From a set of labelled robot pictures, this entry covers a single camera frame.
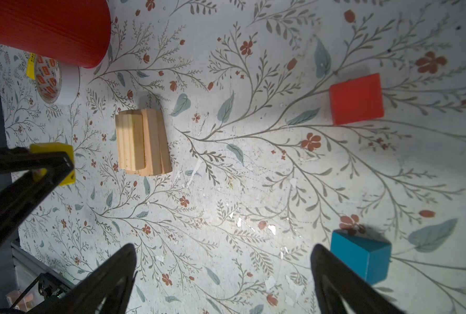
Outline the wood block front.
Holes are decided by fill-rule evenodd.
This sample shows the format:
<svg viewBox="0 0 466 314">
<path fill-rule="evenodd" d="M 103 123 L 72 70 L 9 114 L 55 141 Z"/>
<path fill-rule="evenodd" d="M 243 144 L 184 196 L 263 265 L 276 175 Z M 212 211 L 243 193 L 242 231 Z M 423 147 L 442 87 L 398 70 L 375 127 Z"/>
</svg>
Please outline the wood block front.
<svg viewBox="0 0 466 314">
<path fill-rule="evenodd" d="M 145 167 L 142 115 L 122 111 L 116 115 L 115 124 L 120 169 L 142 170 Z"/>
</svg>

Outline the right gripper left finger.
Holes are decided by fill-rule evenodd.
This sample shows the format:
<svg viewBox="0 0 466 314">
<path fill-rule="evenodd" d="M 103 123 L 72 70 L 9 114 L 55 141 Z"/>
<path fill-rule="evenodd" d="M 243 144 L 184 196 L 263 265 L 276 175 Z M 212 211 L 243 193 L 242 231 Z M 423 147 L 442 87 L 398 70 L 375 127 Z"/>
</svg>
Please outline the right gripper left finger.
<svg viewBox="0 0 466 314">
<path fill-rule="evenodd" d="M 45 301 L 31 313 L 125 313 L 135 284 L 137 255 L 128 243 L 64 297 Z"/>
</svg>

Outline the red cube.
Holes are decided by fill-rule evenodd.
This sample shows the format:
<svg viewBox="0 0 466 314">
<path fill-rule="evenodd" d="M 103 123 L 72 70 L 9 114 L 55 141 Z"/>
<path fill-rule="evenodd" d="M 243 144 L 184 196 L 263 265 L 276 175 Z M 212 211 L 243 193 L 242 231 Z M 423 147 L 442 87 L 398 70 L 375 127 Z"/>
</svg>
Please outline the red cube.
<svg viewBox="0 0 466 314">
<path fill-rule="evenodd" d="M 379 73 L 332 85 L 329 89 L 335 126 L 384 117 Z"/>
</svg>

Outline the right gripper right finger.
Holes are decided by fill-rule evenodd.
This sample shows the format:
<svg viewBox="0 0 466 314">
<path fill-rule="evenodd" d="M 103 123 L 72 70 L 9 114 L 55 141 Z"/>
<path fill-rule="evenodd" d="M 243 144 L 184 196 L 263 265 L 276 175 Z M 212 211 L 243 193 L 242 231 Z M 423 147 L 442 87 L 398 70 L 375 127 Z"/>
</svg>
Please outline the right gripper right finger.
<svg viewBox="0 0 466 314">
<path fill-rule="evenodd" d="M 317 244 L 311 252 L 311 270 L 321 313 L 401 313 L 327 248 Z"/>
</svg>

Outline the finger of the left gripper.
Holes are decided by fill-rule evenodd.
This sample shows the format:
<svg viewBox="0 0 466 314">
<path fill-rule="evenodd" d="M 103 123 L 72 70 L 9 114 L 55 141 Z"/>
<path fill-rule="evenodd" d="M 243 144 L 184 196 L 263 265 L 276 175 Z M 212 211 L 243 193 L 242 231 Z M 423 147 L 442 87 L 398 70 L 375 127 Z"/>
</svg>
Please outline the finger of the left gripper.
<svg viewBox="0 0 466 314">
<path fill-rule="evenodd" d="M 29 149 L 0 148 L 0 175 L 18 171 L 25 173 L 14 183 L 0 191 L 0 247 L 38 205 L 59 186 L 70 170 L 49 170 L 37 183 L 32 170 L 51 166 L 53 154 L 31 154 Z"/>
</svg>

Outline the yellow letter cube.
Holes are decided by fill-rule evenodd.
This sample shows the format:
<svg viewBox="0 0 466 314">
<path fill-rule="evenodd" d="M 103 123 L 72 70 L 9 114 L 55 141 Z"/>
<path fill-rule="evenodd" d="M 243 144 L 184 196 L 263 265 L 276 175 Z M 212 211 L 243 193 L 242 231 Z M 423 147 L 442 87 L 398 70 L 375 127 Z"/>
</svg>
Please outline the yellow letter cube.
<svg viewBox="0 0 466 314">
<path fill-rule="evenodd" d="M 31 154 L 53 154 L 54 161 L 51 166 L 42 167 L 32 170 L 32 179 L 34 183 L 42 180 L 49 170 L 56 174 L 57 170 L 64 170 L 66 167 L 70 173 L 63 178 L 59 186 L 67 186 L 76 183 L 76 174 L 74 170 L 74 149 L 71 145 L 64 143 L 34 143 L 29 147 Z"/>
</svg>

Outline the wood block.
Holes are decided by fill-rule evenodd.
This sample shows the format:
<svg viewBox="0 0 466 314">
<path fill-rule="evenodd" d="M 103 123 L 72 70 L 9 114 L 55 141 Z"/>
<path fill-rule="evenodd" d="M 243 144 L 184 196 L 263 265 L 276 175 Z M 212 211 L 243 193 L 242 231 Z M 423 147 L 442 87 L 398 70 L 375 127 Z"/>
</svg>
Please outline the wood block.
<svg viewBox="0 0 466 314">
<path fill-rule="evenodd" d="M 145 167 L 142 115 L 122 111 L 116 115 L 115 124 L 120 169 L 142 170 Z"/>
<path fill-rule="evenodd" d="M 121 111 L 121 115 L 141 115 L 144 135 L 145 167 L 126 170 L 130 175 L 155 176 L 173 171 L 163 113 L 155 109 Z"/>
</svg>

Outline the teal arch block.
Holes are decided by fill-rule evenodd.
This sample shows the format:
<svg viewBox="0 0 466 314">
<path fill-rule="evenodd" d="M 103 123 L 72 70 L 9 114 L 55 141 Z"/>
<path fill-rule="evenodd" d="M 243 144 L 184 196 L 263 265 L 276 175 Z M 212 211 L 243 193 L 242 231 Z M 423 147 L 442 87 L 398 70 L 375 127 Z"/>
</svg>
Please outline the teal arch block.
<svg viewBox="0 0 466 314">
<path fill-rule="evenodd" d="M 344 232 L 333 232 L 331 253 L 369 285 L 387 279 L 392 245 Z"/>
</svg>

